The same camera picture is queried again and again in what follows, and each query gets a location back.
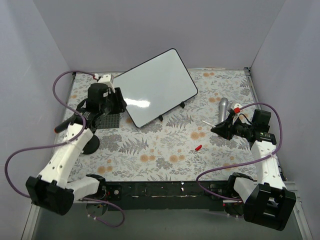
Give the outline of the white marker pen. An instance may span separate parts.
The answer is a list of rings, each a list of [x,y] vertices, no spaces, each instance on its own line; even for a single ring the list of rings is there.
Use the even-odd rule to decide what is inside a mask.
[[[215,127],[216,127],[215,125],[213,125],[213,124],[211,124],[211,123],[209,123],[209,122],[206,122],[206,121],[204,121],[204,120],[201,120],[201,122],[204,123],[204,124],[206,124],[206,125],[208,125],[208,126],[211,127],[211,128],[215,128]]]

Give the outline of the white board with black frame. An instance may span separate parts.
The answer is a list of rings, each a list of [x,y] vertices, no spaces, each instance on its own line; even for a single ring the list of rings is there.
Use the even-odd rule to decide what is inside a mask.
[[[171,48],[114,78],[126,111],[142,128],[198,94],[198,88],[177,50]]]

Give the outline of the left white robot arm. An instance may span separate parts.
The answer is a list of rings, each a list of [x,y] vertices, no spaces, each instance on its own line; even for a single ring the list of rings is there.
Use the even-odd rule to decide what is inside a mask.
[[[119,87],[111,88],[105,83],[90,85],[76,112],[54,129],[56,133],[65,131],[65,145],[56,150],[37,177],[30,176],[26,181],[34,205],[63,216],[74,201],[86,196],[101,200],[106,196],[103,177],[89,174],[74,182],[68,182],[68,178],[80,154],[90,155],[98,150],[100,140],[95,132],[102,118],[123,113],[126,107]]]

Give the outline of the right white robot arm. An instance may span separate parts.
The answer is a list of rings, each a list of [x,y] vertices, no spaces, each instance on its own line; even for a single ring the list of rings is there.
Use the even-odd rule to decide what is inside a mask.
[[[253,157],[259,160],[255,163],[257,183],[242,173],[233,173],[226,186],[227,195],[241,198],[247,222],[282,231],[296,204],[296,195],[287,190],[281,178],[275,154],[276,137],[269,132],[271,113],[256,109],[249,124],[242,122],[239,114],[240,108],[231,109],[229,116],[211,132],[226,140],[237,136],[249,142]]]

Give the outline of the dark grey studded baseplate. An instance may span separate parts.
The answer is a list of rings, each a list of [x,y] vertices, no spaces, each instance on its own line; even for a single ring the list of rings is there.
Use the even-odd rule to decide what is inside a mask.
[[[104,114],[96,121],[97,129],[116,129],[120,127],[120,114]]]

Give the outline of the silver microphone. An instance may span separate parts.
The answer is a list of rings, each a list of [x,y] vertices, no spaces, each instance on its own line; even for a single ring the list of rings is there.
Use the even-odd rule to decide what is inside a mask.
[[[218,105],[218,123],[226,120],[229,101],[226,97],[222,97]]]

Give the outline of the floral patterned table mat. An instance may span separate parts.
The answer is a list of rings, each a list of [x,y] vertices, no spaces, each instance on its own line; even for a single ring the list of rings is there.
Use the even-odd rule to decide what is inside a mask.
[[[99,149],[80,155],[69,181],[97,174],[108,181],[227,180],[234,173],[256,178],[249,143],[240,137],[225,140],[210,131],[219,116],[219,102],[246,107],[240,120],[251,119],[255,101],[252,85],[243,70],[191,70],[198,89],[185,107],[176,107],[142,128],[122,113],[119,128],[99,129]]]

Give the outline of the black front mounting rail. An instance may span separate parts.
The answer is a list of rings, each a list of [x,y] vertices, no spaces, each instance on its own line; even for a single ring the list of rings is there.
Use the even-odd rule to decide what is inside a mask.
[[[123,210],[225,210],[226,180],[202,181],[107,181],[102,189],[106,199]]]

